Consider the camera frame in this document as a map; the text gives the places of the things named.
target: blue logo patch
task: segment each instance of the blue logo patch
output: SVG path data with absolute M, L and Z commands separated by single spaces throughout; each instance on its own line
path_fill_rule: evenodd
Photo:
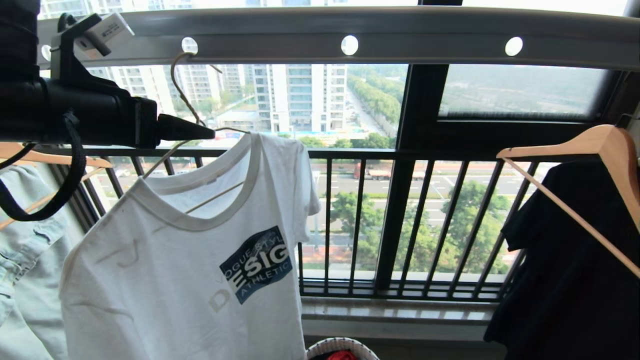
M 291 268 L 289 249 L 277 226 L 252 235 L 220 265 L 240 304 L 257 290 L 281 280 Z

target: laundry basket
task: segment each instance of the laundry basket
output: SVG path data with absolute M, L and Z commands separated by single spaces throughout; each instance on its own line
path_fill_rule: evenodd
M 350 338 L 328 338 L 318 341 L 307 350 L 307 359 L 326 354 L 328 352 L 349 350 L 358 360 L 380 360 L 373 351 L 358 340 Z

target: red cloth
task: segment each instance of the red cloth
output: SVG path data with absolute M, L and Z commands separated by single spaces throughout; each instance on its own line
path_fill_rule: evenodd
M 327 360 L 358 360 L 349 350 L 341 350 L 334 352 Z

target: black t-shirt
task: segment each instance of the black t-shirt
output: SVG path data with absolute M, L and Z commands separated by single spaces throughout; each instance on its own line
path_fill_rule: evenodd
M 543 184 L 639 264 L 640 238 L 599 161 L 564 163 Z M 506 359 L 640 359 L 640 281 L 546 195 L 536 191 L 504 226 L 525 260 L 485 341 Z

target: black strap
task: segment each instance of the black strap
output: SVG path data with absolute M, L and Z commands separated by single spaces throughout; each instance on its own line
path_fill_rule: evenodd
M 86 166 L 86 157 L 84 149 L 80 142 L 80 136 L 74 128 L 75 116 L 67 113 L 64 116 L 64 123 L 69 135 L 69 143 L 71 144 L 71 168 L 65 178 L 62 186 L 42 209 L 35 213 L 26 213 L 13 199 L 9 189 L 6 188 L 2 180 L 0 180 L 0 208 L 12 219 L 18 221 L 39 221 L 53 216 L 60 208 L 62 208 L 71 198 L 76 188 L 80 185 L 80 180 L 84 175 Z
M 22 150 L 16 153 L 16 155 L 13 155 L 11 158 L 8 158 L 7 160 L 4 160 L 2 163 L 0 163 L 0 170 L 22 159 L 29 151 L 31 151 L 35 147 L 35 145 L 36 144 L 34 143 L 29 143 L 25 145 L 24 148 L 22 148 Z

